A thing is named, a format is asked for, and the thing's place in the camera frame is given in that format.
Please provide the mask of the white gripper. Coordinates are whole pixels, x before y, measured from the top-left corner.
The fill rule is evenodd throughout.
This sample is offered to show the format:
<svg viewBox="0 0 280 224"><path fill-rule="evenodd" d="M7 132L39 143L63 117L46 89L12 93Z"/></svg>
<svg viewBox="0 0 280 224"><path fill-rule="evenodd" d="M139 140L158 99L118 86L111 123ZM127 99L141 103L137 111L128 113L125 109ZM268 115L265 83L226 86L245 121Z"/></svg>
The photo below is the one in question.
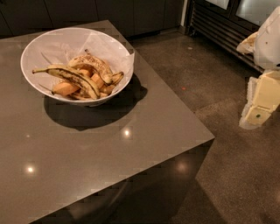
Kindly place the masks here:
<svg viewBox="0 0 280 224"><path fill-rule="evenodd" d="M251 53L257 66L266 70L248 81L247 104L239 126L253 130L265 124L280 105L280 6L277 6L257 32L245 38L236 50Z"/></svg>

